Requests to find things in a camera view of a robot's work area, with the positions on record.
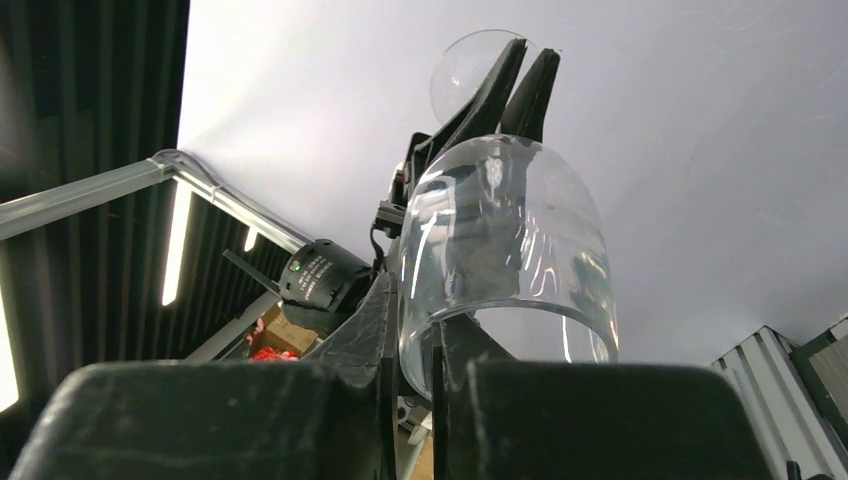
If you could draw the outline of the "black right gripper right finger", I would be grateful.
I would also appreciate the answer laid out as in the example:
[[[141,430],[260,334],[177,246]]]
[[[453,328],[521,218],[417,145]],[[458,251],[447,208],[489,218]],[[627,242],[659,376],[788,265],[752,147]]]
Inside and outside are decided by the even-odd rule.
[[[710,370],[519,361],[467,317],[432,334],[440,479],[774,477]]]

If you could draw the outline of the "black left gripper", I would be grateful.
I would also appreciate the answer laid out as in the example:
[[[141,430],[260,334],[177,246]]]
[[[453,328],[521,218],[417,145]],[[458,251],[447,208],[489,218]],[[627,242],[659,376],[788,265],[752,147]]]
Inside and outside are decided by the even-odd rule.
[[[398,238],[406,207],[428,165],[459,143],[493,133],[500,120],[502,134],[543,142],[561,55],[543,49],[506,106],[526,52],[524,37],[467,37],[445,52],[431,81],[431,102],[441,127],[431,136],[412,135],[405,160],[392,174],[388,198],[378,206],[376,230]]]

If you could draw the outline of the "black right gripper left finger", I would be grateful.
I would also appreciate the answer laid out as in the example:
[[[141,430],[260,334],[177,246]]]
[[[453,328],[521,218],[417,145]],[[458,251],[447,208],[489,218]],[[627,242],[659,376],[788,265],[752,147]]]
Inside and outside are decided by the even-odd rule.
[[[393,479],[397,280],[294,361],[102,363],[58,388],[14,479]]]

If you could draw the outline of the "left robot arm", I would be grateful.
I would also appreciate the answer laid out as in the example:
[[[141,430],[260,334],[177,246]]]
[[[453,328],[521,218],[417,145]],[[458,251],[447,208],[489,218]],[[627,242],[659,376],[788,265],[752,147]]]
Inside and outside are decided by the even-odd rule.
[[[381,231],[390,239],[400,235],[405,209],[425,170],[461,142],[495,133],[542,140],[561,55],[543,49],[523,71],[526,52],[524,39],[511,36],[502,41],[495,59],[484,62],[484,76],[473,83],[470,98],[450,113],[436,133],[412,135],[388,197],[378,207],[373,232]],[[329,239],[308,242],[288,259],[276,281],[230,250],[223,255],[274,294],[290,322],[326,337],[354,313],[384,269],[382,248],[376,246],[374,251],[374,261],[366,263]]]

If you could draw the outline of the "clear wine glass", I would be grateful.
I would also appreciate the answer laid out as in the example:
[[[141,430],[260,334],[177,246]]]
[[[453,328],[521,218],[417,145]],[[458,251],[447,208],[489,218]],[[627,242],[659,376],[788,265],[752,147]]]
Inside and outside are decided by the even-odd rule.
[[[438,156],[406,207],[398,250],[399,363],[424,398],[433,392],[432,327],[454,317],[519,360],[618,359],[597,206],[544,142],[495,133]]]

